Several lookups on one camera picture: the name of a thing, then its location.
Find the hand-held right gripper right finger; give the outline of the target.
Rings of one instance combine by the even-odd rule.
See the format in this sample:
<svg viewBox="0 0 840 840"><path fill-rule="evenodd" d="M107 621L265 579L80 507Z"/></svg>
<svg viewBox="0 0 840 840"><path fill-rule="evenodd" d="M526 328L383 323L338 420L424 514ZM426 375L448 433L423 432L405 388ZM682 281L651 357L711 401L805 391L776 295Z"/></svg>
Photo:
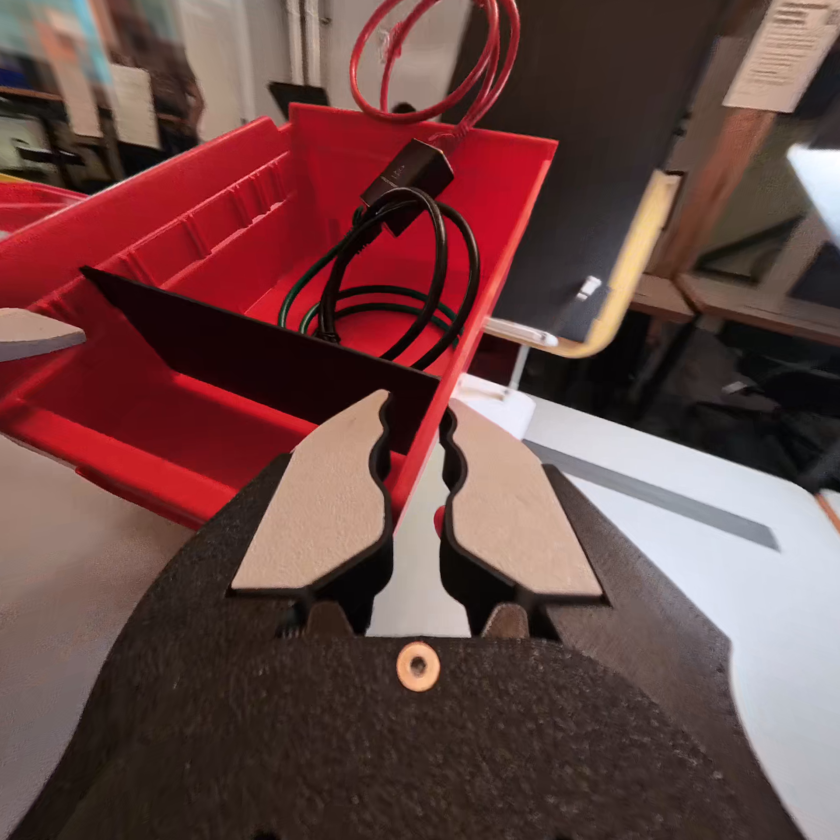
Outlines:
<svg viewBox="0 0 840 840"><path fill-rule="evenodd" d="M604 590L548 470L506 429L459 399L439 427L448 489L439 528L440 579L468 618L512 603L542 608L604 603Z"/></svg>

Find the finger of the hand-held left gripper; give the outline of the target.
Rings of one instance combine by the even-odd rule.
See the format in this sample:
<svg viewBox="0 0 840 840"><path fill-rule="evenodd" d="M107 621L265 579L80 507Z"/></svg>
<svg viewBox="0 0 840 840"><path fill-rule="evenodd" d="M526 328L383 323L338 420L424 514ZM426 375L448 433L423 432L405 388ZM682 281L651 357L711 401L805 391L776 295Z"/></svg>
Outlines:
<svg viewBox="0 0 840 840"><path fill-rule="evenodd" d="M27 309L1 309L1 362L66 350L86 340L77 326Z"/></svg>

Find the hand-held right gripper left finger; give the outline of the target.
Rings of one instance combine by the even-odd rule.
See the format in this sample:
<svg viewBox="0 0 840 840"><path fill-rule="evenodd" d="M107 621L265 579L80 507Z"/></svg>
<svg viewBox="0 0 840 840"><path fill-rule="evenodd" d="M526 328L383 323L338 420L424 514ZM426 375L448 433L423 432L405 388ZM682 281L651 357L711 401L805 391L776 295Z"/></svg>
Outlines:
<svg viewBox="0 0 840 840"><path fill-rule="evenodd" d="M336 602L350 625L371 624L375 598L393 573L390 401L388 391L374 391L294 448L231 596L275 596L305 615Z"/></svg>

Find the red plastic bin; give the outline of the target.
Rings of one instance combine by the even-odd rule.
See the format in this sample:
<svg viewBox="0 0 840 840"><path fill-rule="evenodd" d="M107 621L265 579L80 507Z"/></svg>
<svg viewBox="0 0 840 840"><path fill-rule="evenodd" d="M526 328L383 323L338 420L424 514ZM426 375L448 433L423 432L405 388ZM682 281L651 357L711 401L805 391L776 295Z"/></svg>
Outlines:
<svg viewBox="0 0 840 840"><path fill-rule="evenodd" d="M364 189L411 138L438 130L295 104L282 127L258 119L11 234L1 250L2 307L77 326L87 340L2 363L2 432L199 528L318 424L173 371L81 267L277 325L283 298L348 230ZM425 372L439 386L419 437L406 455L389 439L385 484L396 518L496 305L557 144L511 137L525 142L518 215L503 213L513 227L490 247L488 269L477 242L476 305L456 347ZM454 183L442 201L459 212L445 201ZM341 346L380 359L410 324L405 313L366 312L337 328Z"/></svg>

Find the dark grey ethernet adapter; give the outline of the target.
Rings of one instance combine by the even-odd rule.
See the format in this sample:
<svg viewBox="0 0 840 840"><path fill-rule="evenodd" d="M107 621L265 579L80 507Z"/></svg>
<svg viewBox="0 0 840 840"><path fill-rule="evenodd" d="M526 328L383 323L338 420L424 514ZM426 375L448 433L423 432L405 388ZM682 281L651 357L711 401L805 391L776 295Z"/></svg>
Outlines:
<svg viewBox="0 0 840 840"><path fill-rule="evenodd" d="M364 213L353 224L364 227L363 246L375 241L383 230L394 237L402 235L422 215L432 221L439 237L444 222L436 199L454 177L444 152L429 143L410 140L362 192Z"/></svg>

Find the black tape strip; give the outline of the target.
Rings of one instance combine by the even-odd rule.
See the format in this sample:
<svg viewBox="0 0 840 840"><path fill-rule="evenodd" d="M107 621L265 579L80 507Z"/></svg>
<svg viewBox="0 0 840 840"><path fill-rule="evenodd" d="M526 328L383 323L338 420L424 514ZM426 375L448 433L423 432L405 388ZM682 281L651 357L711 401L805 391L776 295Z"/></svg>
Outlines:
<svg viewBox="0 0 840 840"><path fill-rule="evenodd" d="M561 473L588 481L623 496L643 501L658 509L704 524L779 553L781 546L768 526L705 502L698 501L672 490L576 458L555 449L525 440L524 444L543 463L551 464Z"/></svg>

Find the black bin divider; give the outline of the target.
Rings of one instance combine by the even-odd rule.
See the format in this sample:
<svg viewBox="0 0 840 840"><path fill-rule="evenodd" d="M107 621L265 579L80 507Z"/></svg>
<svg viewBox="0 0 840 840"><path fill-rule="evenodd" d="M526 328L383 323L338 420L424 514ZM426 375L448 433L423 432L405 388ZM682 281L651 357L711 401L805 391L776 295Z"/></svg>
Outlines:
<svg viewBox="0 0 840 840"><path fill-rule="evenodd" d="M439 379L235 312L83 266L89 280L173 371L320 424L378 391L390 442L406 455Z"/></svg>

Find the paper wall notice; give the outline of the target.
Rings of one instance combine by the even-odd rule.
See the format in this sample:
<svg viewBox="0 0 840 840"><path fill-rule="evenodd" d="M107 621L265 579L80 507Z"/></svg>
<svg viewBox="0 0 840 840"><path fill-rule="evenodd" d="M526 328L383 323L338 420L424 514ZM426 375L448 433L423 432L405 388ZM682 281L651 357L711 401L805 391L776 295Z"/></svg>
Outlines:
<svg viewBox="0 0 840 840"><path fill-rule="evenodd" d="M838 29L838 1L772 1L722 106L793 112Z"/></svg>

